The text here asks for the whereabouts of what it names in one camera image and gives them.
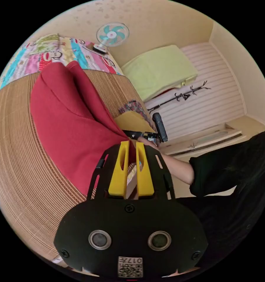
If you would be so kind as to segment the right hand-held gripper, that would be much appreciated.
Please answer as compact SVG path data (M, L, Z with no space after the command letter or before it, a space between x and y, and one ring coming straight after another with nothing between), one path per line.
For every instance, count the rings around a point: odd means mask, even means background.
M140 132L140 131L131 131L131 130L123 130L126 136L131 138L132 140L138 140L140 137L154 142L154 143L159 143L159 138L157 133L152 133L152 132Z

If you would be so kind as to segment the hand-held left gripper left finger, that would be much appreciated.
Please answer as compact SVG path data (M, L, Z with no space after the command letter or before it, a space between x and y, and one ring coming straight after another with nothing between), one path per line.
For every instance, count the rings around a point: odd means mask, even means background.
M112 197L125 197L127 189L129 141L120 144L108 193Z

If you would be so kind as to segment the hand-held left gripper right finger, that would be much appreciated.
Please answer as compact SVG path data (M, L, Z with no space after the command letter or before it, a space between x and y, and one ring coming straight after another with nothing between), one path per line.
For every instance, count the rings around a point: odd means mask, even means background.
M136 142L137 193L139 197L154 195L154 187L144 144Z

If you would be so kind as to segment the person's right hand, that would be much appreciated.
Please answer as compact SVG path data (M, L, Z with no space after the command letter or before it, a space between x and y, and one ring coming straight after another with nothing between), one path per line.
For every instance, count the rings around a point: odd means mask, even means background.
M137 141L143 143L143 144L146 145L146 146L150 146L150 147L156 149L158 152L160 152L158 146L157 146L154 142L149 141L149 140L145 139L144 137L139 137L139 138L137 139Z

